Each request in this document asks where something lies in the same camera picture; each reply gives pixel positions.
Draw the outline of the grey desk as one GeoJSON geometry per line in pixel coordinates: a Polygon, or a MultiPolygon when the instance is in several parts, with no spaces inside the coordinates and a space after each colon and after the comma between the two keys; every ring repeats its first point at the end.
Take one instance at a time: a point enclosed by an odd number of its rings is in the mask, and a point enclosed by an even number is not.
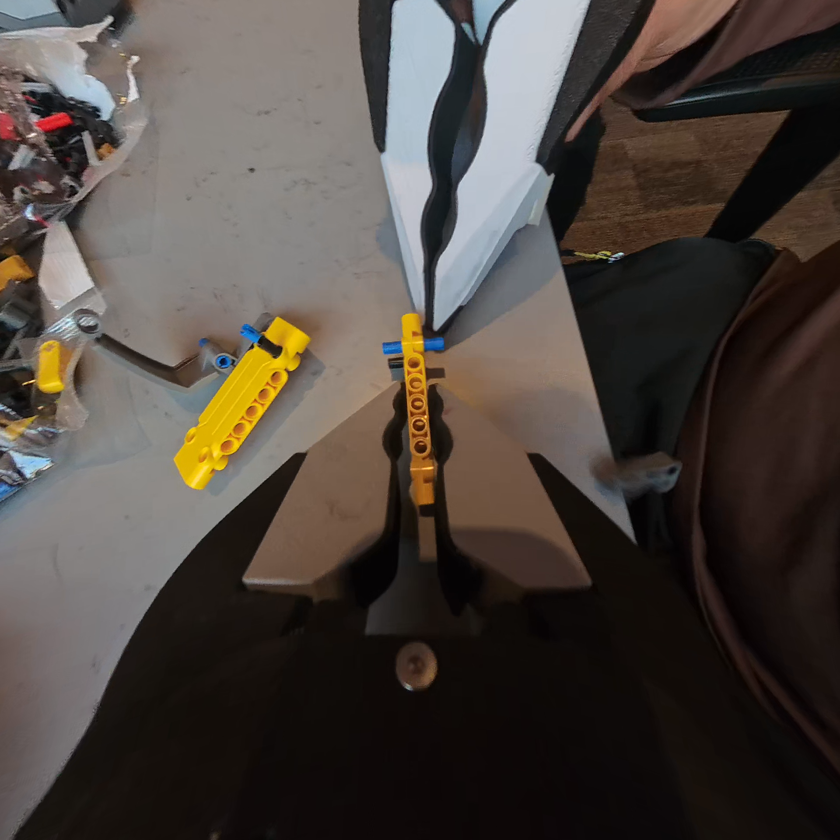
{"type": "Polygon", "coordinates": [[[57,838],[109,770],[53,786],[82,736],[121,734],[164,688],[282,634],[293,601],[248,591],[234,550],[187,555],[237,505],[275,502],[294,454],[392,384],[381,342],[412,309],[373,141],[358,2],[137,2],[151,120],[77,236],[108,329],[160,361],[273,311],[311,335],[301,368],[204,490],[173,463],[213,389],[183,394],[105,353],[60,465],[2,503],[2,838],[57,838]]]}

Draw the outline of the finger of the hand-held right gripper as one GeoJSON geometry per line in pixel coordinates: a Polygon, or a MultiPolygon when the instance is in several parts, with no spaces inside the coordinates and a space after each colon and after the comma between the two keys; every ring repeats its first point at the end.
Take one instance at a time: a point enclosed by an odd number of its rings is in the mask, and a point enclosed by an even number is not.
{"type": "Polygon", "coordinates": [[[481,160],[484,44],[498,2],[395,2],[382,169],[415,310],[454,317],[493,245],[501,191],[481,160]]]}
{"type": "Polygon", "coordinates": [[[588,1],[478,2],[484,123],[455,190],[455,224],[434,269],[435,331],[476,293],[553,177],[538,150],[588,1]]]}

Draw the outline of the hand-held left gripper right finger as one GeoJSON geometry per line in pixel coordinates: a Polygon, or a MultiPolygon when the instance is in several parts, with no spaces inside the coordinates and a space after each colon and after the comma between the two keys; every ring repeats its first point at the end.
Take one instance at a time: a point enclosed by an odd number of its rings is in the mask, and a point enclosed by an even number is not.
{"type": "Polygon", "coordinates": [[[429,405],[437,575],[450,610],[590,590],[525,449],[442,385],[430,389],[429,405]]]}

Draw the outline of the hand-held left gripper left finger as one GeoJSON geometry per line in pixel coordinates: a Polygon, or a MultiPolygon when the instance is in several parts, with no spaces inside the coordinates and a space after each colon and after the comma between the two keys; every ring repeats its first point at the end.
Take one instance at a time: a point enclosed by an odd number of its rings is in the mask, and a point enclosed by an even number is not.
{"type": "Polygon", "coordinates": [[[245,586],[369,607],[396,577],[402,455],[403,387],[393,385],[310,447],[245,586]]]}

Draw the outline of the yellow grey brick assembly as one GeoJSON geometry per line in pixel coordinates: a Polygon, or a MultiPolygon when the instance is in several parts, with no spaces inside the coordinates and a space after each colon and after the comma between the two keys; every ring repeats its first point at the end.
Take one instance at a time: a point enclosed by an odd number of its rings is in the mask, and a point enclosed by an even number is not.
{"type": "Polygon", "coordinates": [[[217,384],[174,456],[180,477],[194,490],[205,489],[227,466],[229,457],[241,448],[287,385],[311,341],[310,335],[289,321],[264,313],[256,323],[242,326],[236,352],[203,338],[194,356],[169,365],[106,334],[99,315],[91,309],[74,311],[72,320],[98,350],[145,380],[182,393],[217,384]]]}

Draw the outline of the bag of yellow bricks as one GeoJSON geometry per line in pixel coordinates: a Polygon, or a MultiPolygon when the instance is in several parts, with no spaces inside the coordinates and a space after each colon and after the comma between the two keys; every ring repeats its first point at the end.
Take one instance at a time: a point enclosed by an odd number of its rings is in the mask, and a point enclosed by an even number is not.
{"type": "Polygon", "coordinates": [[[70,227],[47,230],[37,268],[2,255],[1,500],[55,465],[88,411],[76,372],[107,310],[70,227]]]}

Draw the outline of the person's right forearm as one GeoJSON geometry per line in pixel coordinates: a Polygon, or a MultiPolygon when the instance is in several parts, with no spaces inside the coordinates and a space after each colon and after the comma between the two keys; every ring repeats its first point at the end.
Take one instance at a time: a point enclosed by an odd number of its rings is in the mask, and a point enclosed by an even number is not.
{"type": "Polygon", "coordinates": [[[572,141],[603,102],[659,108],[741,60],[837,25],[838,1],[657,1],[625,57],[565,139],[572,141]]]}

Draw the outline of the black backpack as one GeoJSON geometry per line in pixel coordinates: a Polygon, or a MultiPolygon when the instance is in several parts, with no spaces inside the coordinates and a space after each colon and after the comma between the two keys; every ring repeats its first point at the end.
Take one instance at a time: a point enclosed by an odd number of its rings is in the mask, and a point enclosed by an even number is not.
{"type": "Polygon", "coordinates": [[[712,353],[778,250],[676,238],[564,273],[615,460],[676,455],[712,353]]]}

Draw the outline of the yellow panel brick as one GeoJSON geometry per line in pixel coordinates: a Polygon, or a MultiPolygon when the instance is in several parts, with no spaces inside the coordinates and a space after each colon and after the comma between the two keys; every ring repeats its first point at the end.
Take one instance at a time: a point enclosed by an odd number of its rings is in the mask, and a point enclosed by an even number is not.
{"type": "Polygon", "coordinates": [[[402,316],[401,344],[411,495],[418,508],[429,508],[435,502],[437,462],[429,417],[426,344],[419,315],[402,316]]]}

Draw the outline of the bag of black red pins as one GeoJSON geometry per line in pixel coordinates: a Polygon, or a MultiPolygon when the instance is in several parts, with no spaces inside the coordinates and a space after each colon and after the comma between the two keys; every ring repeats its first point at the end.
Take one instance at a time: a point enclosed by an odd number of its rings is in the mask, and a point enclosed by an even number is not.
{"type": "Polygon", "coordinates": [[[138,143],[149,113],[119,38],[131,13],[2,34],[2,243],[65,218],[138,143]]]}

